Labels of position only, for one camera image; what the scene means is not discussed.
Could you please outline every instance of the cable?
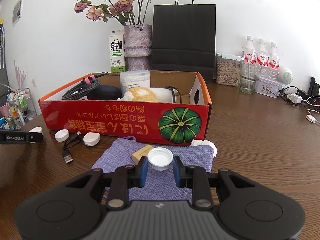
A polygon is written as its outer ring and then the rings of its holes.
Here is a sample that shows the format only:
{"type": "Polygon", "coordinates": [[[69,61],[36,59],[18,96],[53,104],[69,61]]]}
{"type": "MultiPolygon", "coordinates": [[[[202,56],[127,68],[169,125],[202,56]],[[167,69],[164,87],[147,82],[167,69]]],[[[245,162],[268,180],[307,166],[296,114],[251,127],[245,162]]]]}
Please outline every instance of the cable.
{"type": "Polygon", "coordinates": [[[104,76],[105,74],[105,72],[102,72],[94,76],[84,78],[79,84],[68,90],[62,96],[62,100],[79,100],[80,98],[84,97],[86,94],[96,89],[100,85],[100,81],[96,78],[104,76]],[[89,82],[91,85],[87,88],[84,88],[89,82]]]}
{"type": "Polygon", "coordinates": [[[175,88],[175,87],[172,87],[172,86],[166,86],[165,87],[166,89],[169,89],[171,92],[172,92],[172,103],[176,103],[176,95],[175,95],[175,93],[174,93],[174,89],[175,90],[177,90],[177,92],[179,93],[179,95],[180,95],[180,103],[182,104],[182,98],[181,98],[181,93],[180,93],[180,91],[177,89],[177,88],[175,88]]]}
{"type": "Polygon", "coordinates": [[[72,156],[71,156],[71,154],[70,154],[70,152],[69,152],[68,149],[70,149],[71,147],[74,147],[74,146],[76,146],[77,144],[81,143],[82,140],[81,140],[81,138],[79,138],[79,135],[80,135],[80,134],[81,134],[80,131],[76,132],[75,134],[73,134],[72,136],[70,136],[70,137],[68,138],[68,140],[66,140],[65,143],[64,143],[64,146],[63,146],[63,148],[62,148],[62,156],[63,156],[64,161],[65,161],[66,163],[69,163],[69,162],[73,161],[73,158],[72,158],[72,156]]]}

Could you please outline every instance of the black paper bag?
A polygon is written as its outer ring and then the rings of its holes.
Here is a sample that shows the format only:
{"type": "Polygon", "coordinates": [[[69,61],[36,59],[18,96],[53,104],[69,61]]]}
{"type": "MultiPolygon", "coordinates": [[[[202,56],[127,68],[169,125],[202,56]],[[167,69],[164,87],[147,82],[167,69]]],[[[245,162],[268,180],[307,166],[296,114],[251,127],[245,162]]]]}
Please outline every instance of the black paper bag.
{"type": "Polygon", "coordinates": [[[152,70],[200,72],[213,82],[215,4],[154,6],[152,70]]]}

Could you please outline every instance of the electrical outlet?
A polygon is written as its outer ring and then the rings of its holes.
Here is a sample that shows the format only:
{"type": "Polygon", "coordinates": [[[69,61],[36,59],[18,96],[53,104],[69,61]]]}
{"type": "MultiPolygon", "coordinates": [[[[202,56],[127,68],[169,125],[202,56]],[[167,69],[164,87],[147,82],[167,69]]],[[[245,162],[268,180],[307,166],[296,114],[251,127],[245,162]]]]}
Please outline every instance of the electrical outlet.
{"type": "Polygon", "coordinates": [[[33,78],[33,79],[31,79],[31,81],[32,81],[32,85],[33,85],[34,87],[36,87],[36,86],[37,86],[37,84],[36,84],[36,79],[33,78]]]}

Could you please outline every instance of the white bottle cap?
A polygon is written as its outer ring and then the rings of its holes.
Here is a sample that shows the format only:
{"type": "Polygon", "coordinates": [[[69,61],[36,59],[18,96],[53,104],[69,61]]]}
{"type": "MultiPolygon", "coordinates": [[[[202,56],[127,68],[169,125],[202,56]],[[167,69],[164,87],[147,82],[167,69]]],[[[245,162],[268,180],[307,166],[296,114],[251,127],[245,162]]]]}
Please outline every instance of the white bottle cap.
{"type": "Polygon", "coordinates": [[[89,132],[83,137],[84,145],[95,146],[100,141],[100,134],[97,132],[89,132]]]}
{"type": "Polygon", "coordinates": [[[157,147],[148,152],[148,161],[156,171],[165,171],[170,167],[173,154],[167,148],[157,147]]]}
{"type": "Polygon", "coordinates": [[[64,142],[69,138],[69,131],[67,129],[60,130],[56,132],[54,137],[57,140],[57,142],[64,142]]]}
{"type": "Polygon", "coordinates": [[[42,135],[43,135],[42,127],[40,127],[40,126],[31,129],[29,132],[39,132],[39,133],[42,133],[42,135]]]}

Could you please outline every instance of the white tissue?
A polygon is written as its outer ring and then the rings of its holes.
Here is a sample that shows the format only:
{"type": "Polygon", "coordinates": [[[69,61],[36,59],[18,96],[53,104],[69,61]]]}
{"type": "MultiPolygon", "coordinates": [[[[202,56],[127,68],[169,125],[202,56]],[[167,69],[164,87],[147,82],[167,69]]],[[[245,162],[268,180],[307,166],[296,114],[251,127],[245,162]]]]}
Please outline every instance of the white tissue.
{"type": "Polygon", "coordinates": [[[213,158],[215,157],[215,156],[217,156],[217,148],[216,148],[216,146],[214,145],[214,143],[213,142],[211,142],[211,141],[208,141],[208,140],[192,140],[192,142],[191,142],[191,145],[190,146],[198,146],[198,145],[209,145],[211,148],[213,148],[213,158]]]}

